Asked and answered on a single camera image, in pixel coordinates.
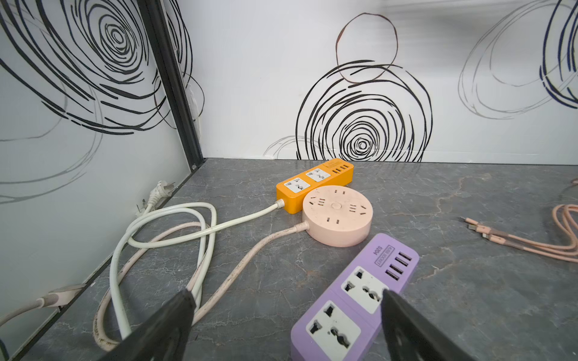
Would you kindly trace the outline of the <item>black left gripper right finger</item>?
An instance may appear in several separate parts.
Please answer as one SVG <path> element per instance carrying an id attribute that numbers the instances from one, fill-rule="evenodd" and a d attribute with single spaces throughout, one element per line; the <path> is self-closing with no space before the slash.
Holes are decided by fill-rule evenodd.
<path id="1" fill-rule="evenodd" d="M 473 359 L 394 291 L 383 291 L 381 315 L 392 360 Z"/>

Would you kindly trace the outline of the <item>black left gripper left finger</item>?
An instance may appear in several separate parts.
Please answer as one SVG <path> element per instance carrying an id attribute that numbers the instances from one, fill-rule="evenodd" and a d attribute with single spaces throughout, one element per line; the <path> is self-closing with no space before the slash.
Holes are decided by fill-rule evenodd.
<path id="1" fill-rule="evenodd" d="M 182 360 L 195 308 L 192 293 L 179 291 L 102 359 Z"/>

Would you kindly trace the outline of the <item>orange power strip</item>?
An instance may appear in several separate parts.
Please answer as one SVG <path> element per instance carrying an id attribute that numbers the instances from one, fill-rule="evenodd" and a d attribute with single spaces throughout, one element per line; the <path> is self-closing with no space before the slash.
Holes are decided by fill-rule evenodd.
<path id="1" fill-rule="evenodd" d="M 303 201 L 313 190 L 352 183 L 354 168 L 353 164 L 339 158 L 329 160 L 277 184 L 276 199 L 283 201 L 287 213 L 297 214 L 303 210 Z"/>

